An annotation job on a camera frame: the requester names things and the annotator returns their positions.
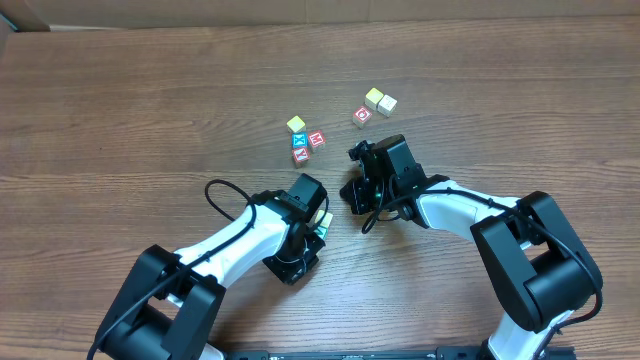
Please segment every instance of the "yellow cube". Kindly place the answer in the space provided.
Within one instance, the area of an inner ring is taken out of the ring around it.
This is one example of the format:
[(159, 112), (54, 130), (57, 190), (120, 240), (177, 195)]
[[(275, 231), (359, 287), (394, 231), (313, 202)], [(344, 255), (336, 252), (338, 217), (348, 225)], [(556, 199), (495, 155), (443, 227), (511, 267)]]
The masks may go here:
[[(320, 219), (322, 219), (322, 215), (324, 215), (324, 210), (318, 210), (318, 215), (316, 215), (316, 221), (315, 221), (316, 223), (320, 221)], [(333, 214), (327, 213), (327, 215), (325, 215), (324, 219), (322, 220), (320, 227), (328, 229), (329, 225), (331, 224), (331, 220), (333, 220)]]
[(384, 94), (381, 93), (380, 90), (373, 88), (369, 90), (367, 96), (364, 97), (364, 104), (367, 105), (371, 110), (375, 111), (378, 108), (378, 103), (380, 102), (380, 100), (382, 100), (383, 97)]
[(307, 125), (296, 115), (287, 122), (287, 128), (291, 133), (295, 134), (307, 130)]

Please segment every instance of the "wood grain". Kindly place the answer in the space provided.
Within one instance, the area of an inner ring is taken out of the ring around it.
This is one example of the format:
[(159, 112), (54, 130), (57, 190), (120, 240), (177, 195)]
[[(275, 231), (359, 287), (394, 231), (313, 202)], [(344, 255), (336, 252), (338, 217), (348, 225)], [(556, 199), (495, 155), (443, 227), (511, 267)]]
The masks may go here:
[[(640, 329), (640, 18), (18, 34), (0, 64), (0, 357), (81, 359), (138, 254), (226, 224), (202, 190), (300, 172), (332, 196), (321, 263), (294, 287), (262, 265), (227, 293), (225, 350), (479, 344), (502, 312), (472, 244), (364, 219), (338, 198), (363, 139), (403, 133), (429, 174), (554, 196), (598, 262), (603, 312), (558, 345), (635, 358)], [(358, 130), (376, 86), (399, 100)], [(303, 170), (294, 115), (328, 138)], [(220, 189), (225, 208), (237, 195)], [(169, 307), (161, 305), (167, 311)]]

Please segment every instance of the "white block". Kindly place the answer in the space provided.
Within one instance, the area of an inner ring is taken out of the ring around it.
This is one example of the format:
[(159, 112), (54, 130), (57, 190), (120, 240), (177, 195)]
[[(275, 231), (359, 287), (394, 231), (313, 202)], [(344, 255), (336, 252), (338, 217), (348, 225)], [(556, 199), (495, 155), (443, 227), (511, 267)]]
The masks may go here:
[(380, 102), (378, 103), (378, 111), (386, 116), (389, 117), (391, 116), (391, 113), (393, 112), (393, 110), (396, 109), (396, 105), (398, 104), (398, 101), (394, 98), (392, 98), (389, 95), (385, 95), (382, 100), (380, 100)]

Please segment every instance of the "wooden tabletop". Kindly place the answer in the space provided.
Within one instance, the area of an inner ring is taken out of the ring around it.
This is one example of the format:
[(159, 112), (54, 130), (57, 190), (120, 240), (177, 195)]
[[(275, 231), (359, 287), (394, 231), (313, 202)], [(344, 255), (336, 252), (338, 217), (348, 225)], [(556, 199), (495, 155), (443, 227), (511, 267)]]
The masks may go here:
[[(428, 174), (494, 195), (552, 194), (605, 279), (602, 313), (554, 343), (637, 358), (639, 38), (636, 17), (11, 35), (0, 65), (0, 357), (84, 358), (141, 251), (227, 224), (205, 201), (209, 179), (256, 193), (303, 171), (327, 187), (335, 215), (319, 265), (293, 287), (252, 268), (227, 292), (214, 344), (480, 344), (502, 309), (475, 245), (405, 222), (362, 235), (364, 217), (339, 199), (355, 165), (347, 149), (402, 133)], [(397, 110), (359, 130), (352, 113), (374, 86)], [(303, 170), (285, 127), (294, 115), (328, 138)], [(215, 198), (241, 210), (230, 191)]]

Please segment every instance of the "blue block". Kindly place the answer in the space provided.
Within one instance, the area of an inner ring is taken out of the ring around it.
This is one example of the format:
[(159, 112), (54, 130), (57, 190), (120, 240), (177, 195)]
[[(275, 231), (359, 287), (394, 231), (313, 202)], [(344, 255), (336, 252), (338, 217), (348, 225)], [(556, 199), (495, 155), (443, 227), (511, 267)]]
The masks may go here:
[(291, 135), (291, 145), (293, 148), (307, 147), (307, 133), (296, 133)]

